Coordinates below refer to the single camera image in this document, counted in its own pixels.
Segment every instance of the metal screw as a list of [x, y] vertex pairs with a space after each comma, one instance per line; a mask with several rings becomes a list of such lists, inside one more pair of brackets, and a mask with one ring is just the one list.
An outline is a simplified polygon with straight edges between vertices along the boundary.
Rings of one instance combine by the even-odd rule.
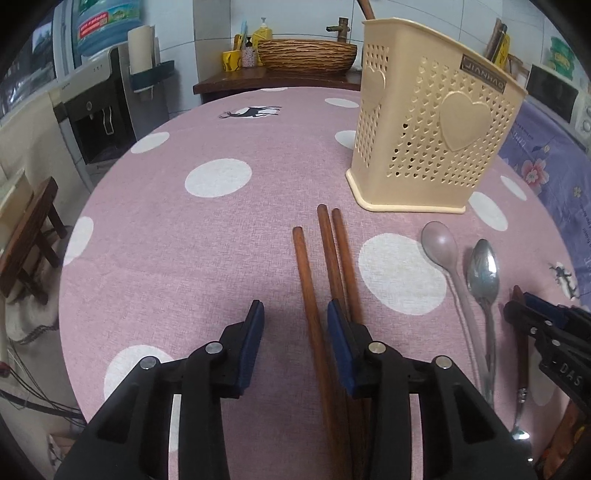
[[369, 351], [372, 353], [381, 354], [386, 351], [386, 346], [382, 342], [371, 342], [368, 345]]
[[154, 356], [145, 356], [139, 361], [139, 365], [144, 370], [150, 370], [150, 368], [154, 368], [158, 360]]
[[439, 368], [447, 370], [448, 368], [452, 367], [453, 362], [448, 356], [440, 355], [435, 359], [435, 365], [437, 365]]
[[223, 345], [220, 342], [211, 342], [205, 346], [205, 351], [210, 354], [219, 353], [223, 350]]

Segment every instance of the green container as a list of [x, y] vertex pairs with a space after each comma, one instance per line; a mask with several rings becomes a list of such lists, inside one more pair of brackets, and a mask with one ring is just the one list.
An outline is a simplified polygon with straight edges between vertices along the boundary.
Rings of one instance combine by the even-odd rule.
[[557, 37], [552, 37], [548, 67], [556, 70], [569, 80], [573, 79], [574, 53], [570, 47]]

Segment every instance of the pink tablecloth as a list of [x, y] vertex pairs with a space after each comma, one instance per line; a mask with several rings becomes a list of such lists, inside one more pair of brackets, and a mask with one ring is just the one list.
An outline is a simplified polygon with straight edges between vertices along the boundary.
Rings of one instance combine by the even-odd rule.
[[[515, 344], [499, 309], [514, 284], [567, 303], [549, 269], [557, 262], [572, 268], [560, 235], [536, 196], [500, 159], [464, 215], [361, 209], [345, 179], [359, 102], [357, 92], [322, 88], [243, 93], [168, 122], [117, 162], [76, 224], [61, 282], [64, 356], [87, 419], [142, 356], [183, 358], [242, 321], [252, 299], [260, 299], [266, 327], [252, 384], [242, 399], [223, 404], [232, 478], [328, 478], [291, 239], [292, 228], [302, 225], [325, 312], [330, 294], [316, 206], [326, 203], [343, 211], [372, 336], [425, 361], [446, 354], [469, 378], [472, 364], [453, 290], [416, 241], [431, 220], [448, 225], [461, 252], [479, 238], [490, 240], [501, 272], [494, 311], [496, 411], [511, 427]], [[474, 302], [473, 309], [482, 324]], [[564, 397], [535, 364], [531, 370], [523, 428], [539, 454], [561, 417]], [[418, 434], [417, 422], [414, 428]]]

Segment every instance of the stainless steel spoon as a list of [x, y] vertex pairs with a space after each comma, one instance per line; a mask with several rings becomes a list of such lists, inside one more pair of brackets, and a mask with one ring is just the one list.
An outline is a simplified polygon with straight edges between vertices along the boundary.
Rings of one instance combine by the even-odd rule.
[[496, 377], [495, 321], [491, 307], [499, 294], [499, 264], [488, 240], [481, 238], [472, 250], [466, 284], [484, 312], [486, 326], [486, 366], [489, 372], [491, 397]]

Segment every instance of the wooden handle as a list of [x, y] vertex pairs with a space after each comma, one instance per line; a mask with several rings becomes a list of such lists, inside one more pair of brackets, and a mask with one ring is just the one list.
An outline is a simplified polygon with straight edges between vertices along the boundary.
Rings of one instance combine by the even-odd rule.
[[371, 8], [369, 0], [357, 0], [357, 3], [361, 7], [366, 20], [375, 20], [374, 9]]
[[[517, 285], [513, 287], [512, 299], [525, 305], [525, 297]], [[515, 329], [515, 341], [517, 343], [517, 388], [528, 388], [530, 378], [528, 336]]]

